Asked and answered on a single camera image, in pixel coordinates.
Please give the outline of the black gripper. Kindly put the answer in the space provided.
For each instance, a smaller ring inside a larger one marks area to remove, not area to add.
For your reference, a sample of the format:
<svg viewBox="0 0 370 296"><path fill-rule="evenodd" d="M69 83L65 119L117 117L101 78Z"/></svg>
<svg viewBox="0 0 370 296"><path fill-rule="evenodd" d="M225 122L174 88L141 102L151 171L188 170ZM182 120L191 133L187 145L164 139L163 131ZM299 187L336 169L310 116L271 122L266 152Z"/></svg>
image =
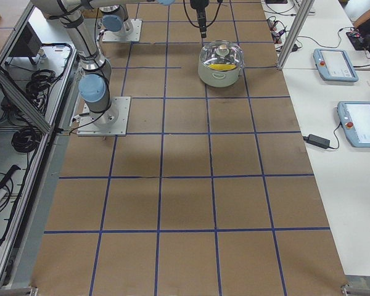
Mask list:
<svg viewBox="0 0 370 296"><path fill-rule="evenodd" d="M197 27L200 31L201 38L207 37L207 17L205 8L209 5L209 0L190 0L191 8L196 11L197 14Z"/></svg>

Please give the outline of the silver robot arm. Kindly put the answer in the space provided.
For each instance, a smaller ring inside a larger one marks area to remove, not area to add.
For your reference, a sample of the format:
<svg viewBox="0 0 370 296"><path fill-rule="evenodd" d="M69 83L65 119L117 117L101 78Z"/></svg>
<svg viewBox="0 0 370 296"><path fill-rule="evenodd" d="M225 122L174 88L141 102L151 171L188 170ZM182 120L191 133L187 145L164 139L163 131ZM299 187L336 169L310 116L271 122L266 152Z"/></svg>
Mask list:
<svg viewBox="0 0 370 296"><path fill-rule="evenodd" d="M133 25L129 19L125 4L100 7L102 24L106 30L117 36L127 36L133 32Z"/></svg>
<svg viewBox="0 0 370 296"><path fill-rule="evenodd" d="M97 45L97 39L89 34L84 25L83 10L104 10L104 17L119 17L117 12L125 8L128 1L33 1L49 20L60 20L67 31L77 54L80 58L80 67L84 76L78 83L79 95L89 108L88 121L80 125L93 126L94 129L113 128L114 124L121 123L118 102L110 96L110 76L112 68L108 59Z"/></svg>

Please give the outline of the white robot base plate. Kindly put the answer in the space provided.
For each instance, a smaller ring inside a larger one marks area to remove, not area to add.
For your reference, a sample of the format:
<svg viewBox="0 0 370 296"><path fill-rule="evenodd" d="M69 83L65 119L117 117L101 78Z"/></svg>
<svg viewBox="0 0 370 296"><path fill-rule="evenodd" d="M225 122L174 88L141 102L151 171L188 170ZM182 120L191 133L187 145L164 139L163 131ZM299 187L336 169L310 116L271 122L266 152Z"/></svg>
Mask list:
<svg viewBox="0 0 370 296"><path fill-rule="evenodd" d="M126 136L131 98L112 97L111 106L101 117L90 113L81 117L78 136Z"/></svg>

